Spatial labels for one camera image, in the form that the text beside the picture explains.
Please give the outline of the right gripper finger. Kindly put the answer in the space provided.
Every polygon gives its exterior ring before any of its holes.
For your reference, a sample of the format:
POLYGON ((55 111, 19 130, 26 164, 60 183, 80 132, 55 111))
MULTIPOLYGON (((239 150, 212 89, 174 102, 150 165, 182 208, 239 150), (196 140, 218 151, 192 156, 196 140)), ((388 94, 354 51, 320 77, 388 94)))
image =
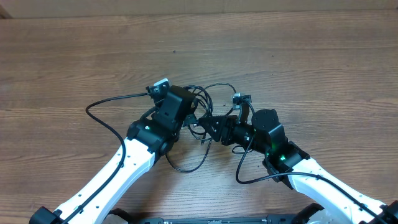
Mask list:
POLYGON ((227 125, 229 121, 235 121, 236 115, 228 116, 212 116, 200 118, 198 123, 204 129, 221 129, 227 125))
POLYGON ((211 136, 211 138, 216 141, 220 142, 222 135, 223 135, 223 127, 221 126, 205 126, 205 131, 211 136))

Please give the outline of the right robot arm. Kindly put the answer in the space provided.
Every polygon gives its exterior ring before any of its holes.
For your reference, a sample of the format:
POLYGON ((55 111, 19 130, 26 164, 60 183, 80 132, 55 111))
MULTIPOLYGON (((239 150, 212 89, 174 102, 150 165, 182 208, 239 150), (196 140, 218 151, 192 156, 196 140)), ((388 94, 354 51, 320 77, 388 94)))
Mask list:
POLYGON ((368 197, 340 181, 308 153, 285 136, 276 110, 259 110, 247 123, 246 116, 200 118, 199 125, 216 141, 239 144, 246 151, 264 155, 268 175, 252 183, 272 179, 315 201, 300 222, 314 221, 326 212, 338 223, 397 223, 397 202, 390 205, 368 197))

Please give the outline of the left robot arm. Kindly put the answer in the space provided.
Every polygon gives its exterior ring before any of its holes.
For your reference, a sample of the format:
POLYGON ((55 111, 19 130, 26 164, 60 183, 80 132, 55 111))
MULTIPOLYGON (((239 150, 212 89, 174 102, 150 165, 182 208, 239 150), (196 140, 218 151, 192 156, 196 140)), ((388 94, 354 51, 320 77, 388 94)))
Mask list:
POLYGON ((40 207, 29 224, 102 223, 128 188, 177 142, 194 100, 186 88, 171 86, 152 119, 133 122, 115 155, 76 195, 53 212, 40 207))

